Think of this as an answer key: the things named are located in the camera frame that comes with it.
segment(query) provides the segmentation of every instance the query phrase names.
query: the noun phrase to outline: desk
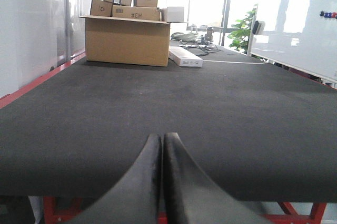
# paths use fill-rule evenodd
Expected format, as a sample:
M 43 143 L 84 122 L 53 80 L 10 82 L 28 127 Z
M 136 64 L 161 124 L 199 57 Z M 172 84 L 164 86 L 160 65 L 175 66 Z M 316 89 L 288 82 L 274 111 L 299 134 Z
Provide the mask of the desk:
M 0 195 L 97 197 L 148 134 L 178 132 L 239 200 L 337 202 L 336 101 L 336 90 L 271 64 L 81 59 L 0 110 Z

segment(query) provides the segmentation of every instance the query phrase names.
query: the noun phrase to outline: red metal leg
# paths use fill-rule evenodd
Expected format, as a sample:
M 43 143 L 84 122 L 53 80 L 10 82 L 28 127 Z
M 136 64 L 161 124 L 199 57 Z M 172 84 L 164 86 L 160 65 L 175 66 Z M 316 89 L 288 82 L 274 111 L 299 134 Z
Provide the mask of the red metal leg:
M 68 209 L 57 209 L 55 197 L 43 197 L 46 224 L 56 224 L 74 218 L 81 212 L 81 198 L 73 198 Z
M 299 215 L 289 202 L 279 202 L 285 215 L 264 215 L 275 224 L 320 224 L 326 203 L 314 203 L 309 215 Z
M 160 212 L 158 215 L 158 224 L 167 224 L 167 216 L 165 212 Z

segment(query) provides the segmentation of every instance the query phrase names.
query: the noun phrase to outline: open cardboard box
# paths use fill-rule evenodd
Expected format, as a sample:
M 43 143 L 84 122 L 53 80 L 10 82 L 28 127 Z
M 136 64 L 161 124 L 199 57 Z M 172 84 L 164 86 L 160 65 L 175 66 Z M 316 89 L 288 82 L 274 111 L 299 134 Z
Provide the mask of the open cardboard box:
M 88 61 L 167 66 L 170 24 L 103 16 L 85 18 Z

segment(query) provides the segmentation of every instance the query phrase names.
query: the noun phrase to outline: desk clutter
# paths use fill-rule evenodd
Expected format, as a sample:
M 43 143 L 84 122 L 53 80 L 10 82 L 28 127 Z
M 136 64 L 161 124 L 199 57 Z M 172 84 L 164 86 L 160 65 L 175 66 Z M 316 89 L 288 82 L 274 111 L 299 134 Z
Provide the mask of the desk clutter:
M 159 9 L 158 0 L 92 0 L 90 15 L 183 22 L 184 7 Z

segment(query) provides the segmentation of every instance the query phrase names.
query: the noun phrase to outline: potted plant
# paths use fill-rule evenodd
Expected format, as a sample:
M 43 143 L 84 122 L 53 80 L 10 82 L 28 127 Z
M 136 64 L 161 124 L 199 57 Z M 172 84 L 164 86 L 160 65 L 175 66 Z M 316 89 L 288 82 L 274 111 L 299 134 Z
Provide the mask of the potted plant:
M 233 39 L 232 43 L 229 46 L 235 47 L 235 50 L 237 50 L 238 52 L 243 52 L 244 54 L 247 54 L 249 36 L 251 33 L 253 17 L 255 14 L 256 4 L 251 11 L 246 12 L 246 18 L 238 19 L 235 21 L 237 22 L 237 24 L 233 24 L 232 27 L 236 28 L 237 30 L 232 31 L 227 36 L 229 39 Z

